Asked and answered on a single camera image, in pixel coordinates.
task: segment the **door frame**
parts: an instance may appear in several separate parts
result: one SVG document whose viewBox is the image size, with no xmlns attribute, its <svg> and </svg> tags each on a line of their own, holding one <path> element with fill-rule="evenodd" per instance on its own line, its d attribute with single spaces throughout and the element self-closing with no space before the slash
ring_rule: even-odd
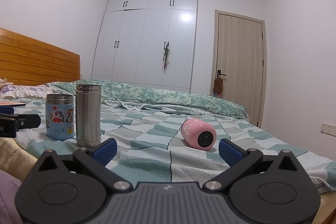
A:
<svg viewBox="0 0 336 224">
<path fill-rule="evenodd" d="M 262 31 L 262 56 L 263 56 L 263 70 L 262 70 L 262 87 L 261 87 L 261 100 L 259 108 L 259 118 L 258 118 L 258 127 L 261 127 L 263 121 L 264 105 L 265 105 L 265 91 L 266 91 L 266 72 L 267 72 L 267 50 L 266 50 L 266 31 L 265 31 L 265 21 L 247 17 L 243 15 L 233 14 L 229 12 L 224 12 L 220 10 L 215 10 L 215 40 L 213 47 L 213 59 L 212 59 L 212 74 L 211 74 L 211 85 L 210 85 L 210 96 L 213 96 L 213 83 L 216 78 L 217 71 L 217 58 L 218 58 L 218 24 L 219 24 L 219 15 L 227 15 L 237 18 L 242 18 L 246 20 L 251 20 L 261 24 Z"/>
</svg>

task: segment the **cloth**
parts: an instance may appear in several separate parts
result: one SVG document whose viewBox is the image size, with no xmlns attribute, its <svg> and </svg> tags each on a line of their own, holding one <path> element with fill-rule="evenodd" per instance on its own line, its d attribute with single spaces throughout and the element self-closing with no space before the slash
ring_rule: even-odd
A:
<svg viewBox="0 0 336 224">
<path fill-rule="evenodd" d="M 0 138 L 0 170 L 23 181 L 36 162 L 14 139 Z"/>
<path fill-rule="evenodd" d="M 0 78 L 0 90 L 6 85 L 13 85 L 13 83 L 7 82 L 6 78 Z"/>
<path fill-rule="evenodd" d="M 222 93 L 223 92 L 223 79 L 217 77 L 214 80 L 213 93 Z"/>
<path fill-rule="evenodd" d="M 0 170 L 0 182 L 0 223 L 22 224 L 14 203 L 21 182 L 2 170 Z"/>
</svg>

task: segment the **pillow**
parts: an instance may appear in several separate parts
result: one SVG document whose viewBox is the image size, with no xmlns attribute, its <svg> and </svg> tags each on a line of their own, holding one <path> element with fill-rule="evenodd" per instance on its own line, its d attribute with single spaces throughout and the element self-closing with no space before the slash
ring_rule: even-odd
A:
<svg viewBox="0 0 336 224">
<path fill-rule="evenodd" d="M 0 90 L 0 99 L 14 98 L 46 98 L 47 94 L 55 93 L 47 86 L 8 85 Z"/>
</svg>

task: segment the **stainless steel thermos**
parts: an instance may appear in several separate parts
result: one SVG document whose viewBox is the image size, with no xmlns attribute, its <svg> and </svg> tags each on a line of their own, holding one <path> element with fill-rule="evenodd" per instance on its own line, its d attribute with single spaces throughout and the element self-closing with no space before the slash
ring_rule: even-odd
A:
<svg viewBox="0 0 336 224">
<path fill-rule="evenodd" d="M 76 85 L 76 135 L 78 146 L 100 144 L 100 85 Z"/>
</svg>

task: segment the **blue gripper pad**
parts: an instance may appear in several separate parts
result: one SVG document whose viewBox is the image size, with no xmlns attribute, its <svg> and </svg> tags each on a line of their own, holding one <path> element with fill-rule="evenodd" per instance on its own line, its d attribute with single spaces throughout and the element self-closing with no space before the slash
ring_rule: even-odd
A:
<svg viewBox="0 0 336 224">
<path fill-rule="evenodd" d="M 0 113 L 14 114 L 14 108 L 12 106 L 0 106 Z"/>
<path fill-rule="evenodd" d="M 238 161 L 242 160 L 246 155 L 246 150 L 235 145 L 227 139 L 222 139 L 218 146 L 220 157 L 231 167 Z"/>
<path fill-rule="evenodd" d="M 101 147 L 93 149 L 89 155 L 102 165 L 108 164 L 117 154 L 117 141 L 115 139 L 108 139 L 100 144 Z"/>
</svg>

